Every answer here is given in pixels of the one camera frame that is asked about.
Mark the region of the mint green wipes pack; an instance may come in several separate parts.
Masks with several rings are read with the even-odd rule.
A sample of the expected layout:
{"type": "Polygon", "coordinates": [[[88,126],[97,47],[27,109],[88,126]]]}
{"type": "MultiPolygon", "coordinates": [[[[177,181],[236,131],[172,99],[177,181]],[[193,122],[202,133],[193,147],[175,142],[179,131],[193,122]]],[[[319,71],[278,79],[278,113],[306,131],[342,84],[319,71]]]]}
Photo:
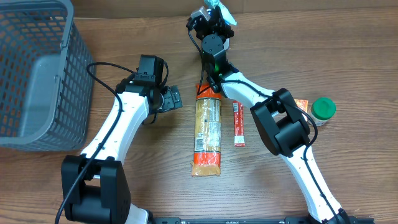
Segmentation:
{"type": "Polygon", "coordinates": [[[237,25],[236,20],[228,10],[228,8],[220,1],[220,0],[204,0],[204,3],[210,8],[210,9],[215,9],[217,6],[220,7],[221,9],[221,14],[223,16],[223,19],[228,23],[233,26],[237,25]]]}

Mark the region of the red sachet stick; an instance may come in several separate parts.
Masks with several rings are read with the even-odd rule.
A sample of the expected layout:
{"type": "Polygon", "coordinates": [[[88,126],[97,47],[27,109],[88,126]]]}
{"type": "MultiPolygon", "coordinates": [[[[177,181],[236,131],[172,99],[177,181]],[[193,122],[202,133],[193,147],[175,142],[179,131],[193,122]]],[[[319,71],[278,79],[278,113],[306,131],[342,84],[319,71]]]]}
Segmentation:
{"type": "Polygon", "coordinates": [[[243,104],[233,101],[234,113],[234,145],[236,147],[244,147],[244,122],[243,122],[243,104]]]}

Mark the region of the spaghetti pack orange ends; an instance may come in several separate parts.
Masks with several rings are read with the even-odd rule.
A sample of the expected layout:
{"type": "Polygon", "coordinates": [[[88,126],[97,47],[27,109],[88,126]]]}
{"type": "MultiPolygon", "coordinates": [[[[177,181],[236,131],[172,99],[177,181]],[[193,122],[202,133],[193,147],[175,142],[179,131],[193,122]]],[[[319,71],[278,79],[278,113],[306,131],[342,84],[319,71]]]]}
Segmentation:
{"type": "Polygon", "coordinates": [[[221,94],[197,85],[192,176],[221,174],[221,94]]]}

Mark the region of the orange snack packet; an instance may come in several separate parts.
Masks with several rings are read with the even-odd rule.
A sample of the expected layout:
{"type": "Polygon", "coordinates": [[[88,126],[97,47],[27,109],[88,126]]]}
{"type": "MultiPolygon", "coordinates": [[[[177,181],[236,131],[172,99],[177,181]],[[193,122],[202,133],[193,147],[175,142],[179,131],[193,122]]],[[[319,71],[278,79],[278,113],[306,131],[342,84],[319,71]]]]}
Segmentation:
{"type": "Polygon", "coordinates": [[[295,99],[297,106],[304,112],[308,112],[308,100],[295,99]]]}

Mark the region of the green lid jar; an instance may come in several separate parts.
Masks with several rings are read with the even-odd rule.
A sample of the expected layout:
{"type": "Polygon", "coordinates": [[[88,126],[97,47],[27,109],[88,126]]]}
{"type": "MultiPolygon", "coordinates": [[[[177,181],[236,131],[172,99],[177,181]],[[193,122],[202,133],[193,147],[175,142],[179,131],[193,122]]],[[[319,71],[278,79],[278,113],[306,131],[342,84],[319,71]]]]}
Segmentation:
{"type": "Polygon", "coordinates": [[[308,113],[316,126],[322,126],[334,116],[336,105],[329,98],[319,98],[313,102],[308,113]]]}

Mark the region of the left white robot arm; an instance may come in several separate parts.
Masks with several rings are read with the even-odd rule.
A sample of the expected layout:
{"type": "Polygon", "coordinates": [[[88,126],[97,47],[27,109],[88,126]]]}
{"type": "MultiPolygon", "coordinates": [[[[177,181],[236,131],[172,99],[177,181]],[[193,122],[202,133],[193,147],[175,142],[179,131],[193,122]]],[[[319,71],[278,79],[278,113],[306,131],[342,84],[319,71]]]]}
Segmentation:
{"type": "Polygon", "coordinates": [[[182,107],[177,86],[163,90],[128,85],[94,140],[79,156],[67,155],[61,166],[63,202],[55,222],[153,223],[152,213],[132,204],[123,164],[142,122],[151,114],[150,98],[159,94],[159,113],[182,107]]]}

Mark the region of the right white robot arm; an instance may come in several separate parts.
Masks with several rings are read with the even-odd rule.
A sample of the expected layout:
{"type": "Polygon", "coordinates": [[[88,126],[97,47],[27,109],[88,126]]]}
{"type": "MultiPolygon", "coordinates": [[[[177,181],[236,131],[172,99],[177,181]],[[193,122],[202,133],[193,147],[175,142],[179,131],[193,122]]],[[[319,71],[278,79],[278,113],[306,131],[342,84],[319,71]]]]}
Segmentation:
{"type": "Polygon", "coordinates": [[[312,152],[318,136],[314,120],[300,109],[285,88],[268,90],[249,81],[226,56],[225,43],[234,32],[220,7],[193,11],[186,24],[196,31],[201,79],[225,98],[250,109],[265,147],[289,167],[305,198],[310,223],[349,223],[348,214],[330,192],[312,152]]]}

